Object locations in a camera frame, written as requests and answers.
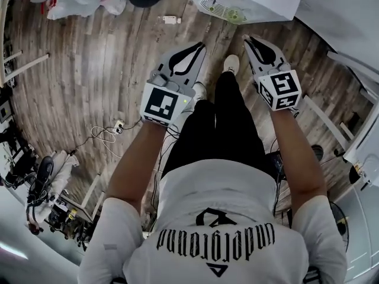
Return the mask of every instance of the small white device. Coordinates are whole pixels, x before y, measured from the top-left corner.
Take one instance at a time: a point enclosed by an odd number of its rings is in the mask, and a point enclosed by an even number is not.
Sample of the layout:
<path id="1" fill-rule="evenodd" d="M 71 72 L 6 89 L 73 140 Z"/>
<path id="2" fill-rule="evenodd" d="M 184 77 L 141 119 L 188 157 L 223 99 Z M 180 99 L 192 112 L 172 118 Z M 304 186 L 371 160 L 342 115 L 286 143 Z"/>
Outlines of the small white device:
<path id="1" fill-rule="evenodd" d="M 115 134 L 121 134 L 123 132 L 123 127 L 125 125 L 125 122 L 122 120 L 117 120 L 114 128 L 113 128 L 113 133 Z"/>
<path id="2" fill-rule="evenodd" d="M 182 18 L 177 18 L 176 16 L 163 16 L 165 24 L 180 24 Z"/>
<path id="3" fill-rule="evenodd" d="M 193 86 L 205 57 L 202 42 L 188 43 L 165 53 L 146 82 L 140 108 L 141 117 L 169 126 L 195 95 Z"/>

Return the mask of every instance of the white t-shirt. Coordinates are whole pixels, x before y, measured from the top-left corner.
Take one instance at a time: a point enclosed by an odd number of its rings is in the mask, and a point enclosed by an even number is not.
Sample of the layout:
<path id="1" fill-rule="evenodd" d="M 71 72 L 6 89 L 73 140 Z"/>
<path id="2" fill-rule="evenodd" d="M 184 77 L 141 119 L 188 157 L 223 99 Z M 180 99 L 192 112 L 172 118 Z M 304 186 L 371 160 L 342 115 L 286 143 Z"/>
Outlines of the white t-shirt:
<path id="1" fill-rule="evenodd" d="M 137 211 L 107 199 L 79 283 L 343 283 L 345 246 L 327 197 L 306 202 L 289 229 L 271 214 L 275 188 L 266 173 L 227 160 L 175 169 L 161 181 L 146 240 Z"/>

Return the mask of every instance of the white sneaker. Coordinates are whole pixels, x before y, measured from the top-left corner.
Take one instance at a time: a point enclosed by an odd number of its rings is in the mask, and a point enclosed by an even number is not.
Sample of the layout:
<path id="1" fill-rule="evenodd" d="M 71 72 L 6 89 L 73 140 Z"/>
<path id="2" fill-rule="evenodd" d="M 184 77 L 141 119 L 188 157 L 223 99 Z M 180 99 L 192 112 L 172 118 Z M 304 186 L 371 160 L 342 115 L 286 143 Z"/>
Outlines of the white sneaker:
<path id="1" fill-rule="evenodd" d="M 207 99 L 207 89 L 201 82 L 196 82 L 192 88 L 195 90 L 195 96 L 182 112 L 194 111 L 197 101 Z"/>
<path id="2" fill-rule="evenodd" d="M 195 102 L 207 99 L 207 89 L 205 88 L 204 84 L 201 82 L 196 82 L 192 88 L 196 92 L 194 96 Z"/>
<path id="3" fill-rule="evenodd" d="M 235 54 L 229 55 L 224 62 L 224 72 L 232 72 L 233 74 L 237 74 L 239 70 L 239 59 Z"/>
<path id="4" fill-rule="evenodd" d="M 73 154 L 69 159 L 72 159 L 72 160 L 73 160 L 72 165 L 73 165 L 74 167 L 80 165 L 78 158 L 77 158 L 74 154 Z"/>

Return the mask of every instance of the leg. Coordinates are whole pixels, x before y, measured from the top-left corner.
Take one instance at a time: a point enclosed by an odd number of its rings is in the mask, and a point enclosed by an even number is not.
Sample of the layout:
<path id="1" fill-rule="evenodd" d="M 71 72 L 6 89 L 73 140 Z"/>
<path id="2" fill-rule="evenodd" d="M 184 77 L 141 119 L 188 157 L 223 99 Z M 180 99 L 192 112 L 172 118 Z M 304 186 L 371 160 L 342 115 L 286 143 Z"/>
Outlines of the leg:
<path id="1" fill-rule="evenodd" d="M 51 175 L 52 180 L 55 178 L 55 176 L 58 174 L 58 171 L 60 170 L 60 168 L 65 163 L 67 156 L 68 156 L 68 154 L 65 150 L 61 150 L 60 153 L 56 153 L 53 156 L 54 168 L 53 168 L 52 175 Z"/>
<path id="2" fill-rule="evenodd" d="M 274 166 L 265 156 L 262 140 L 239 91 L 236 71 L 222 73 L 216 85 L 216 135 L 221 149 L 218 157 L 252 166 L 275 177 Z"/>
<path id="3" fill-rule="evenodd" d="M 171 170 L 205 159 L 214 159 L 214 105 L 207 100 L 196 103 L 195 111 L 184 123 L 178 141 L 168 157 L 162 177 Z"/>
<path id="4" fill-rule="evenodd" d="M 54 168 L 56 166 L 55 161 L 58 162 L 59 156 L 60 154 L 58 155 L 57 159 L 54 159 Z M 62 151 L 62 157 L 65 157 L 65 159 L 63 160 L 63 164 L 57 163 L 57 174 L 55 177 L 53 177 L 54 179 L 52 181 L 52 187 L 49 191 L 49 198 L 51 196 L 54 196 L 54 202 L 66 187 L 71 177 L 71 170 L 73 166 L 79 164 L 75 155 L 70 156 L 66 161 L 67 153 Z"/>

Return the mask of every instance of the metal bar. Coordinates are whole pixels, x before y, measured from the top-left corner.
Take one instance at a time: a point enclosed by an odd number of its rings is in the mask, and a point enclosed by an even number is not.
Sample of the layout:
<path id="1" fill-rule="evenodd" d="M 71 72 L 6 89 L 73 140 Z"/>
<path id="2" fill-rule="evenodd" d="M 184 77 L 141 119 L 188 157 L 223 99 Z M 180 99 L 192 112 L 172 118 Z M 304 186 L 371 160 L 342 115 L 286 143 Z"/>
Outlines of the metal bar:
<path id="1" fill-rule="evenodd" d="M 75 207 L 78 207 L 80 209 L 83 209 L 81 207 L 81 205 L 78 204 L 78 203 L 76 203 L 74 200 L 71 200 L 71 199 L 67 198 L 66 196 L 64 196 L 62 194 L 60 194 L 59 197 L 62 198 L 63 200 L 65 200 L 65 201 L 69 202 L 72 206 L 75 206 Z"/>
<path id="2" fill-rule="evenodd" d="M 93 213 L 92 213 L 92 220 L 95 219 L 96 214 L 97 214 L 97 211 L 99 210 L 99 207 L 100 207 L 101 202 L 102 202 L 102 200 L 104 199 L 104 197 L 105 197 L 105 192 L 102 192 L 101 195 L 100 195 L 100 197 L 99 197 L 99 200 L 97 200 L 97 203 L 96 203 L 95 209 L 94 209 L 94 211 L 93 211 Z"/>
<path id="3" fill-rule="evenodd" d="M 12 78 L 16 77 L 17 75 L 19 75 L 20 73 L 24 72 L 28 68 L 31 68 L 32 66 L 34 66 L 34 65 L 36 65 L 36 64 L 38 64 L 38 63 L 40 63 L 42 61 L 45 61 L 48 58 L 49 58 L 49 54 L 46 54 L 46 55 L 44 55 L 42 57 L 39 57 L 38 59 L 33 60 L 32 62 L 29 62 L 28 64 L 25 64 L 24 66 L 21 66 L 19 69 L 14 70 L 8 76 L 6 76 L 5 77 L 5 82 L 11 80 Z"/>
<path id="4" fill-rule="evenodd" d="M 353 133 L 347 128 L 347 126 L 345 125 L 345 123 L 341 122 L 339 124 L 339 126 L 341 126 L 342 130 L 346 133 L 346 135 L 348 135 L 348 137 L 350 138 L 350 140 L 354 139 Z"/>
<path id="5" fill-rule="evenodd" d="M 304 101 L 308 104 L 308 106 L 321 118 L 321 120 L 325 123 L 325 125 L 330 129 L 332 134 L 335 136 L 339 144 L 346 151 L 349 148 L 349 142 L 342 135 L 336 125 L 329 119 L 329 117 L 312 101 L 308 96 L 304 97 Z"/>
<path id="6" fill-rule="evenodd" d="M 378 98 L 375 97 L 371 92 L 368 92 L 366 89 L 361 88 L 359 91 L 363 97 L 369 100 L 372 104 L 375 104 L 378 101 Z"/>
<path id="7" fill-rule="evenodd" d="M 12 60 L 12 59 L 14 59 L 14 58 L 22 55 L 22 54 L 23 54 L 23 51 L 19 51 L 18 53 L 15 53 L 12 56 L 9 56 L 8 58 L 5 58 L 4 59 L 4 63 L 6 63 L 6 62 L 8 62 L 8 61 L 10 61 L 10 60 Z"/>
<path id="8" fill-rule="evenodd" d="M 379 73 L 374 69 L 370 68 L 369 65 L 364 64 L 358 60 L 354 60 L 352 57 L 344 55 L 344 54 L 336 54 L 332 51 L 329 51 L 326 54 L 329 58 L 334 61 L 337 61 L 345 66 L 351 67 L 353 69 L 359 70 L 365 76 L 379 83 Z"/>
<path id="9" fill-rule="evenodd" d="M 7 81 L 5 78 L 5 66 L 4 66 L 4 27 L 5 27 L 5 17 L 7 16 L 9 0 L 3 0 L 1 5 L 0 13 L 0 87 L 3 87 L 4 83 Z"/>
<path id="10" fill-rule="evenodd" d="M 91 197 L 92 193 L 94 192 L 94 189 L 95 189 L 96 184 L 97 184 L 97 182 L 99 181 L 99 179 L 100 179 L 100 175 L 97 174 L 97 175 L 95 176 L 95 179 L 92 181 L 92 184 L 91 184 L 91 186 L 90 186 L 89 189 L 88 189 L 88 192 L 85 194 L 85 197 L 84 197 L 84 199 L 83 199 L 83 202 L 82 202 L 81 207 L 83 207 L 83 208 L 86 207 L 86 205 L 87 205 L 87 203 L 88 203 L 88 200 L 89 200 L 89 198 Z"/>

